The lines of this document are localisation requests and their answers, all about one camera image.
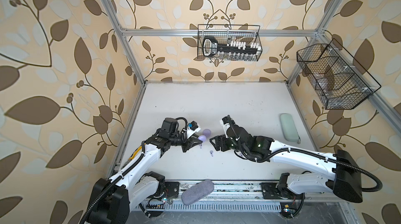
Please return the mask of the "purple round charging case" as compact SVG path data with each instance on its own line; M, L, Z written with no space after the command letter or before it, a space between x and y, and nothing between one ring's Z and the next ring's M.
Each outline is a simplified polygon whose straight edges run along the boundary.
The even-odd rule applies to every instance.
M200 135L198 137L198 140L201 140L202 142L205 142L210 138L211 134L212 134L212 132L211 132L210 129L204 129L203 132L202 132L202 135Z

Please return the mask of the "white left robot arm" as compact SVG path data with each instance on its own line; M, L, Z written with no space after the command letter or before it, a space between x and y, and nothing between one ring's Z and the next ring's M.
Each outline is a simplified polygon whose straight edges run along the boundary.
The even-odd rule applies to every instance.
M179 120L184 128L179 130ZM165 177L150 172L172 146L179 146L185 153L200 145L197 122L186 118L165 118L162 126L146 140L142 141L137 155L133 156L116 174L108 179L99 179L92 190L81 224L125 224L130 212L142 207L142 202L150 196L161 197L165 193Z

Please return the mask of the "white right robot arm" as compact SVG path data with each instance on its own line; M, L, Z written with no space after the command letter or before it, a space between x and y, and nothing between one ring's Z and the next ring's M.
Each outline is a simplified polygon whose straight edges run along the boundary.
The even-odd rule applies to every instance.
M346 151L319 153L293 147L266 136L252 136L244 129L212 137L210 143L221 152L234 151L245 160L278 162L305 170L304 174L284 172L277 190L285 197L304 193L332 193L338 198L361 203L364 192L378 192L381 180L358 167Z

